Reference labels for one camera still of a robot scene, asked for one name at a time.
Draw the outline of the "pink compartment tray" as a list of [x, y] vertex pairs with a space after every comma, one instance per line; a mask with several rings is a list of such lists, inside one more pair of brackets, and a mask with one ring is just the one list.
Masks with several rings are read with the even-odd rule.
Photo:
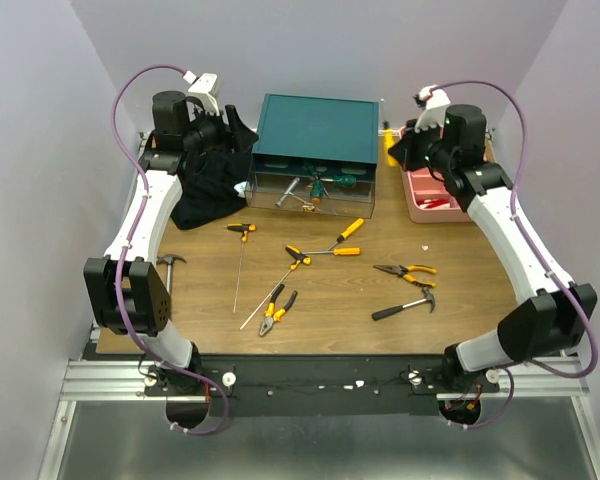
[[427, 168], [403, 171], [402, 182], [409, 216], [415, 223], [472, 222], [444, 185], [435, 180]]

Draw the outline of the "silver T-handle wrench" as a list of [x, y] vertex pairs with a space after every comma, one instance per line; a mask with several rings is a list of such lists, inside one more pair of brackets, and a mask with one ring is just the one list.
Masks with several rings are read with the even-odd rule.
[[298, 200], [302, 205], [311, 206], [311, 203], [304, 200], [294, 193], [295, 187], [299, 184], [300, 178], [298, 176], [294, 177], [290, 184], [284, 190], [284, 193], [280, 196], [280, 198], [275, 202], [275, 206], [277, 208], [281, 208], [283, 203], [288, 197], [291, 197], [295, 200]]

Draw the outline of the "teal drawer cabinet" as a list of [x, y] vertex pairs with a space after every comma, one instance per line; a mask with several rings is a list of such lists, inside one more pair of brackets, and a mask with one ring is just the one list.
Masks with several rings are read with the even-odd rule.
[[375, 182], [379, 164], [379, 104], [267, 94], [248, 179], [255, 173], [306, 175], [313, 164], [324, 177], [352, 175]]

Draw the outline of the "green screwdriver long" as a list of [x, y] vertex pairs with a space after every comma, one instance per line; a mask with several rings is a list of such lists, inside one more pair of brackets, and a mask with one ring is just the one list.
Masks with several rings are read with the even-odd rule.
[[303, 164], [303, 167], [314, 180], [317, 180], [317, 181], [321, 180], [321, 173], [317, 170], [317, 168], [313, 164], [311, 164], [309, 162], [305, 162]]

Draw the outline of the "small green screwdriver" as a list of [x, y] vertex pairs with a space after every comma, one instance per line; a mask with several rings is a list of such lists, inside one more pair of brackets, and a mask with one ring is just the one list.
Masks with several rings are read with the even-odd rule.
[[324, 177], [322, 181], [331, 183], [341, 188], [353, 188], [357, 184], [356, 178], [352, 175], [333, 176], [329, 178]]

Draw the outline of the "green screwdriver short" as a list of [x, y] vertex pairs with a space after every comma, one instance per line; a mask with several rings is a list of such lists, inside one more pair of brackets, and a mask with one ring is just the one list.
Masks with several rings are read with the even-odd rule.
[[319, 204], [324, 197], [324, 183], [314, 180], [310, 188], [310, 201], [313, 204]]

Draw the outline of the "clear drawer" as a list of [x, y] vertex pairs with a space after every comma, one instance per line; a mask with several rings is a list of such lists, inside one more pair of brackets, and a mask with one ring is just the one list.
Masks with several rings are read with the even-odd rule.
[[294, 212], [370, 218], [375, 207], [375, 182], [357, 180], [344, 187], [338, 177], [255, 173], [244, 193], [250, 207]]

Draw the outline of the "yellow screwdriver large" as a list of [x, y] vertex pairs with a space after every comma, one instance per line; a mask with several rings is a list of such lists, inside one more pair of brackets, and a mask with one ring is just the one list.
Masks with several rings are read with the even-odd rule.
[[329, 250], [334, 249], [337, 245], [348, 239], [352, 234], [354, 234], [360, 227], [364, 224], [364, 218], [358, 218], [353, 223], [351, 223], [344, 231], [342, 231], [336, 240], [328, 247]]

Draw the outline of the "yellow screwdriver small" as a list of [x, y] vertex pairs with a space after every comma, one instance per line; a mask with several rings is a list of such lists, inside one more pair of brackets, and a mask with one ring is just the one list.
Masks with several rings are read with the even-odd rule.
[[359, 247], [339, 247], [332, 248], [330, 250], [316, 250], [316, 251], [306, 251], [305, 255], [307, 256], [315, 256], [315, 255], [332, 255], [332, 256], [358, 256], [361, 254], [361, 249]]

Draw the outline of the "yellow black long rod driver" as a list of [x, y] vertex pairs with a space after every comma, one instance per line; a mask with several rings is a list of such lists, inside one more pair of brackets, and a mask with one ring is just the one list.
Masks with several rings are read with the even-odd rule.
[[278, 282], [272, 287], [272, 289], [265, 295], [263, 300], [257, 305], [257, 307], [251, 312], [251, 314], [244, 320], [244, 322], [239, 327], [239, 330], [242, 331], [251, 319], [255, 316], [255, 314], [259, 311], [259, 309], [268, 301], [271, 294], [276, 290], [276, 288], [281, 285], [284, 280], [295, 270], [297, 270], [301, 265], [310, 265], [312, 260], [310, 256], [306, 253], [303, 253], [299, 248], [286, 245], [285, 251], [293, 258], [293, 263], [290, 265], [286, 273], [278, 280]]

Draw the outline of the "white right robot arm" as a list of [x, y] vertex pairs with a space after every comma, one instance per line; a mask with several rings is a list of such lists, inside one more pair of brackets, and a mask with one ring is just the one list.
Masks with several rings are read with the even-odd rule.
[[530, 225], [513, 183], [484, 157], [486, 118], [474, 105], [423, 106], [389, 154], [407, 171], [427, 168], [481, 229], [501, 261], [517, 306], [490, 332], [451, 345], [440, 379], [460, 392], [491, 367], [532, 362], [577, 347], [597, 303], [553, 259]]

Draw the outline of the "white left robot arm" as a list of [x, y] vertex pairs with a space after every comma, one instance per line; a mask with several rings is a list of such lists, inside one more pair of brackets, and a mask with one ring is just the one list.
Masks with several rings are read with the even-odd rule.
[[183, 185], [212, 153], [243, 154], [257, 141], [235, 106], [212, 111], [199, 94], [163, 91], [152, 98], [154, 128], [135, 169], [136, 188], [120, 230], [83, 275], [99, 327], [129, 337], [167, 373], [181, 395], [202, 380], [194, 343], [171, 320], [171, 295], [156, 264], [158, 248]]

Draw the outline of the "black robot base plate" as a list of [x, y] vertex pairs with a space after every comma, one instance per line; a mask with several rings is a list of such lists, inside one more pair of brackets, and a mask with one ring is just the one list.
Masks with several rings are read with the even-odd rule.
[[214, 417], [435, 416], [444, 397], [498, 392], [484, 373], [452, 376], [440, 354], [204, 354], [211, 387], [151, 367], [145, 393], [192, 402]]

